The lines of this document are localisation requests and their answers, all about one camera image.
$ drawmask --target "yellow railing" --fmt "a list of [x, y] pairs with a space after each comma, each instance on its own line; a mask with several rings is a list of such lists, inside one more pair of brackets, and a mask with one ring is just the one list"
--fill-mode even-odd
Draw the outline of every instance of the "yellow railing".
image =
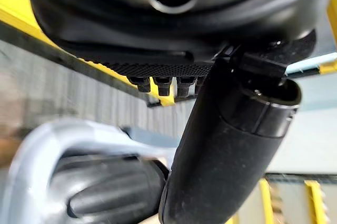
[[[42, 33], [33, 15], [29, 0], [0, 0], [0, 21], [3, 21], [54, 47], [57, 47]], [[101, 64], [94, 64], [93, 62], [86, 63], [113, 76], [114, 78], [119, 79], [120, 81], [127, 83], [128, 85], [137, 88], [136, 86], [132, 85], [125, 76], [122, 76]], [[174, 105], [172, 87], [170, 93], [171, 94], [168, 97], [159, 96], [158, 87], [153, 83], [153, 80], [151, 79], [151, 92], [149, 94], [158, 98], [163, 106]]]

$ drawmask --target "vacuum hose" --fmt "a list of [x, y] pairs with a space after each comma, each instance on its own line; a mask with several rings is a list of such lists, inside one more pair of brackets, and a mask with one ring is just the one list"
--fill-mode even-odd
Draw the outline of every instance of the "vacuum hose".
[[225, 223], [251, 193], [301, 102], [292, 80], [263, 85], [251, 89], [229, 63], [215, 63], [175, 154], [162, 224]]

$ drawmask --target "blurred floor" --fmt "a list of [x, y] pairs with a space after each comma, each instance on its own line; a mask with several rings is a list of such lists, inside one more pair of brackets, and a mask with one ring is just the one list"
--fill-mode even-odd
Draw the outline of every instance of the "blurred floor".
[[180, 137], [193, 101], [147, 108], [144, 100], [0, 40], [0, 129], [24, 136], [52, 119], [74, 116]]

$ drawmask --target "yellow post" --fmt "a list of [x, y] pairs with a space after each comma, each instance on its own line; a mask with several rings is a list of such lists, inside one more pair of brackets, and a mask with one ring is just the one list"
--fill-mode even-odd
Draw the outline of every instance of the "yellow post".
[[313, 224], [327, 224], [321, 186], [317, 181], [305, 181], [309, 195], [310, 214]]
[[260, 180], [260, 190], [262, 194], [265, 224], [274, 224], [274, 216], [273, 216], [274, 213], [273, 213], [273, 208], [272, 208], [272, 200], [271, 200], [269, 184], [267, 180], [265, 179]]

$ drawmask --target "textured rubber surface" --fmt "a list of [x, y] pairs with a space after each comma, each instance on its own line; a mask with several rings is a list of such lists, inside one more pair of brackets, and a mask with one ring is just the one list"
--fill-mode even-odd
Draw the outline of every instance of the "textured rubber surface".
[[109, 64], [106, 67], [125, 76], [142, 77], [189, 77], [206, 76], [213, 64], [200, 63], [193, 65], [159, 65], [159, 64]]

